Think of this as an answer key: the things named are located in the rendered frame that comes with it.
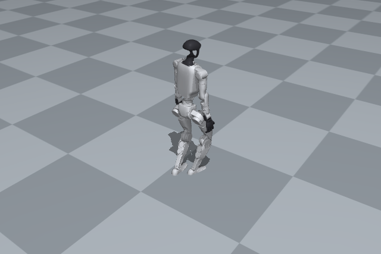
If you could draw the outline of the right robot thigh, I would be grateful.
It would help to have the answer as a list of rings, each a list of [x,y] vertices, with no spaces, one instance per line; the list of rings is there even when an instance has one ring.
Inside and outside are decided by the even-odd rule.
[[[201,129],[201,131],[204,134],[204,135],[202,135],[199,138],[200,144],[203,145],[203,142],[204,142],[205,139],[210,139],[211,140],[213,130],[208,132],[208,133],[205,133],[207,131],[207,128],[206,128],[206,121],[203,118],[202,111],[199,110],[199,111],[196,112],[196,111],[193,110],[191,112],[191,114],[190,114],[190,117],[192,118],[192,121],[199,126],[199,128]]]

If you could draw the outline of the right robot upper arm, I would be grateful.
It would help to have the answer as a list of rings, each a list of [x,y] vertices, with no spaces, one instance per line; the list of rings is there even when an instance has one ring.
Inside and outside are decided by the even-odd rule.
[[[198,98],[204,101],[205,94],[208,93],[206,92],[208,73],[203,68],[196,68],[195,76],[198,79],[198,89],[199,89]]]

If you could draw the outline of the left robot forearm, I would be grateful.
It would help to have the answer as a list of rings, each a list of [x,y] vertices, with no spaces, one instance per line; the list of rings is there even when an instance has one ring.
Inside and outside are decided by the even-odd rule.
[[[175,83],[174,84],[174,88],[175,88],[175,99],[177,98],[178,99],[178,103],[182,101],[182,96],[179,95],[178,93],[178,89],[177,89],[177,84]]]

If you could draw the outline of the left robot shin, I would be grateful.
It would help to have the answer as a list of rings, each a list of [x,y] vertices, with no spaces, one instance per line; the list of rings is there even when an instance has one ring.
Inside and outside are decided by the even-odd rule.
[[[180,166],[181,166],[181,164],[183,162],[183,158],[186,155],[186,153],[188,151],[188,148],[189,148],[189,145],[190,145],[190,142],[191,142],[191,141],[185,142],[185,141],[182,140],[182,134],[183,134],[183,132],[181,133],[180,141],[179,141],[179,144],[178,144],[177,160],[176,160],[176,164],[175,164],[175,168],[177,166],[178,170],[180,169]]]

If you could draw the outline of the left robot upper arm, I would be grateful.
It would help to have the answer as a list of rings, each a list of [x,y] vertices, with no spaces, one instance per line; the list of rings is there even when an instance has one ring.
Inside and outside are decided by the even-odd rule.
[[[176,59],[173,61],[173,66],[174,66],[174,78],[175,78],[175,83],[177,84],[177,64],[182,58]]]

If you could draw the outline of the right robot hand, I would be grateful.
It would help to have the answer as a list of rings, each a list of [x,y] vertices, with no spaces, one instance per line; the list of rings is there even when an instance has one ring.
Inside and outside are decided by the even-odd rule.
[[[209,119],[207,119],[206,116],[203,116],[203,117],[204,117],[204,120],[206,121],[206,128],[207,128],[207,131],[205,133],[208,133],[212,131],[212,129],[214,129],[213,124],[215,124],[215,122],[211,119],[211,117]]]

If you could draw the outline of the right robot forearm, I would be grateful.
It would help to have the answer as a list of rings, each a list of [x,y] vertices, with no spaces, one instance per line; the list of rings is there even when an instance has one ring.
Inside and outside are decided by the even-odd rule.
[[[202,114],[203,116],[206,116],[207,119],[211,117],[208,104],[209,104],[209,94],[206,93],[205,100],[201,101],[201,106],[202,106]]]

